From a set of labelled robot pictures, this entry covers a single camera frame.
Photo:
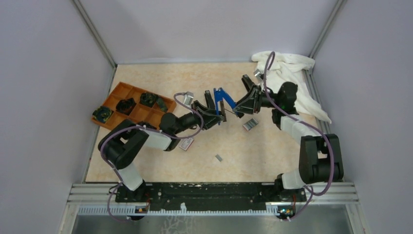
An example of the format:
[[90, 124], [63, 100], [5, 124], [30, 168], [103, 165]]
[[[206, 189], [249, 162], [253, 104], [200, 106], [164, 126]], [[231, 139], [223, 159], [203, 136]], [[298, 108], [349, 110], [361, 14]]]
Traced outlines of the blue stapler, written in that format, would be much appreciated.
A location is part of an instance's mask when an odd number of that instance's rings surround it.
[[228, 103], [231, 107], [231, 111], [236, 115], [238, 118], [242, 118], [244, 116], [241, 112], [235, 112], [234, 108], [236, 107], [236, 102], [233, 98], [222, 88], [214, 88], [214, 102], [216, 107], [216, 113], [218, 114], [221, 112], [222, 116], [224, 117], [224, 121], [226, 121], [226, 113], [225, 113], [225, 105], [224, 102]]

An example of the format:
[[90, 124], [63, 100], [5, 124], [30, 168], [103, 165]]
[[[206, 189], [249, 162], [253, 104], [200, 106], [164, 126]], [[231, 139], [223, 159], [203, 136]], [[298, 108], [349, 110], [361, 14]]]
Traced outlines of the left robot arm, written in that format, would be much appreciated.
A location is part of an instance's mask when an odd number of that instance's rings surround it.
[[129, 119], [118, 124], [98, 144], [102, 159], [114, 170], [120, 182], [109, 189], [113, 195], [119, 188], [127, 190], [127, 196], [135, 202], [145, 198], [146, 184], [133, 161], [143, 147], [171, 151], [179, 144], [182, 137], [179, 133], [196, 128], [198, 131], [208, 130], [221, 121], [225, 121], [225, 113], [192, 103], [190, 112], [177, 117], [167, 112], [161, 117], [158, 127], [147, 122], [135, 123]]

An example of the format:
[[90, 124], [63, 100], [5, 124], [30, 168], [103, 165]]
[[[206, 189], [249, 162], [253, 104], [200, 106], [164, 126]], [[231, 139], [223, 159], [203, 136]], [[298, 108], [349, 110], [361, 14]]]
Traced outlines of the staple strip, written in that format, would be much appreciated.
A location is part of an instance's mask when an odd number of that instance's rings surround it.
[[215, 157], [216, 157], [216, 159], [217, 159], [219, 162], [222, 162], [222, 161], [223, 161], [223, 159], [222, 159], [219, 155], [216, 155]]

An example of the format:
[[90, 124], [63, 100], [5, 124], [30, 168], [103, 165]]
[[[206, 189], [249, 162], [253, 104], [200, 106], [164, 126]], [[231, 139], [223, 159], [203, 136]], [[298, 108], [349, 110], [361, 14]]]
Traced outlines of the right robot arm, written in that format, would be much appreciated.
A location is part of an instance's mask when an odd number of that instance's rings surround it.
[[327, 193], [332, 183], [341, 180], [344, 175], [338, 136], [325, 134], [300, 118], [295, 107], [298, 95], [296, 84], [284, 82], [273, 93], [267, 86], [255, 84], [248, 75], [243, 75], [241, 81], [247, 93], [236, 102], [233, 111], [256, 114], [262, 107], [271, 108], [272, 122], [300, 145], [298, 167], [277, 176], [275, 197], [287, 201], [294, 190], [301, 188], [316, 196]]

